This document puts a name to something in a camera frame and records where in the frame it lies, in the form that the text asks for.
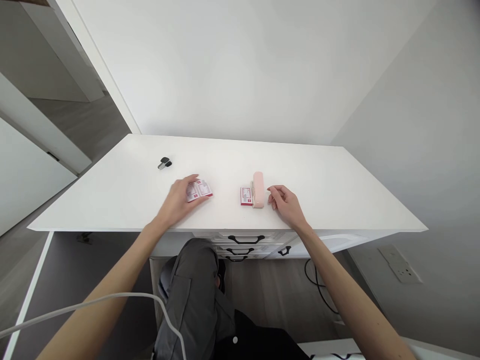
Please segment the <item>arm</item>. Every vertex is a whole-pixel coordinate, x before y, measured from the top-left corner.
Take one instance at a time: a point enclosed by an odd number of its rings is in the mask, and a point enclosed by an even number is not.
[[[387,319],[312,230],[295,194],[283,185],[270,186],[268,190],[268,203],[300,236],[365,358],[415,360]]]
[[[167,229],[209,199],[204,196],[186,202],[187,185],[197,176],[187,176],[171,186],[157,216],[145,226],[132,246],[85,301],[132,290],[145,262]],[[126,301],[126,298],[115,298],[76,310],[37,359],[95,359],[110,336]]]

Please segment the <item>pink object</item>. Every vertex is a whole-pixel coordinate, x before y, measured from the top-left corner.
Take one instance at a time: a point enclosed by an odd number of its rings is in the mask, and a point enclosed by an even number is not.
[[[252,201],[252,189],[249,187],[240,188],[240,205],[252,206],[254,203]]]
[[[212,190],[210,186],[205,182],[205,180],[197,180],[191,182],[186,187],[186,202],[190,203],[193,200],[202,197],[202,196],[212,196]]]
[[[253,174],[253,181],[251,188],[253,190],[253,207],[263,208],[265,204],[265,190],[264,190],[264,174],[257,171]]]

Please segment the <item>black cable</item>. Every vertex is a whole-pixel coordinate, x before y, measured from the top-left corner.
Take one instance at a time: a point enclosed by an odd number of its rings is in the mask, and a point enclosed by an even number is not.
[[[319,284],[318,281],[317,281],[317,282],[313,281],[313,280],[310,278],[309,274],[307,273],[307,265],[309,264],[309,261],[310,261],[310,260],[312,260],[312,259],[308,259],[308,260],[306,261],[306,263],[305,263],[305,266],[303,267],[303,271],[305,272],[306,278],[307,278],[308,281],[311,282],[313,285],[318,285],[319,287],[326,288],[325,285]]]
[[[327,302],[327,300],[325,300],[324,295],[322,294],[322,291],[320,290],[320,288],[326,288],[326,286],[325,286],[325,285],[322,285],[322,284],[319,284],[319,274],[318,274],[318,272],[317,272],[317,267],[316,267],[316,266],[313,266],[313,267],[315,268],[315,281],[313,281],[312,279],[310,279],[309,275],[307,274],[307,264],[309,263],[310,260],[312,260],[312,259],[308,259],[308,260],[306,261],[305,266],[304,266],[304,268],[303,268],[303,270],[304,270],[304,272],[305,272],[306,278],[307,278],[308,281],[310,281],[312,284],[316,285],[316,288],[318,289],[318,293],[320,294],[321,299],[323,300],[323,302],[325,303],[325,305],[327,306],[327,308],[329,308],[332,313],[339,315],[339,313],[338,313],[337,311],[335,311],[334,309],[332,309],[332,307],[329,305],[329,303]]]

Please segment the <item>left hand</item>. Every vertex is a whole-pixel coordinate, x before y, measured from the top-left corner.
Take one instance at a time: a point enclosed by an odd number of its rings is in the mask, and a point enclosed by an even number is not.
[[[197,176],[198,174],[192,174],[173,183],[154,221],[161,222],[170,228],[210,198],[201,196],[192,202],[187,202],[187,186],[197,180]]]

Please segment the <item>white cable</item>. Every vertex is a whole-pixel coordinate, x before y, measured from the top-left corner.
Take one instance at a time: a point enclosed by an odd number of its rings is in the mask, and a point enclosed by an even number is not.
[[[27,327],[29,327],[33,324],[40,323],[40,322],[42,322],[44,320],[47,320],[47,319],[50,319],[50,318],[54,318],[58,315],[69,313],[73,310],[81,309],[81,308],[87,307],[89,305],[99,303],[103,300],[112,299],[112,298],[128,298],[128,297],[151,298],[153,300],[156,300],[160,304],[161,310],[163,311],[163,315],[165,315],[165,320],[166,320],[166,323],[167,323],[168,327],[180,339],[181,353],[183,355],[183,360],[187,360],[187,355],[185,353],[184,338],[183,338],[182,334],[180,333],[180,331],[178,331],[176,328],[174,328],[174,326],[170,322],[170,318],[169,318],[169,315],[167,314],[167,309],[165,309],[165,305],[164,305],[163,301],[158,296],[155,296],[155,295],[152,295],[152,294],[149,294],[149,293],[146,293],[146,292],[118,292],[118,293],[113,293],[113,294],[110,294],[110,295],[99,297],[99,298],[97,298],[95,300],[92,300],[92,301],[82,302],[82,303],[79,303],[79,304],[76,304],[76,305],[64,307],[63,309],[59,309],[59,310],[55,310],[55,311],[46,313],[46,314],[41,315],[39,317],[35,317],[31,320],[22,322],[21,324],[12,326],[12,327],[10,327],[6,330],[0,331],[0,339],[6,337],[6,336],[8,336],[8,335],[10,335],[10,334],[12,334],[16,331],[27,328]]]

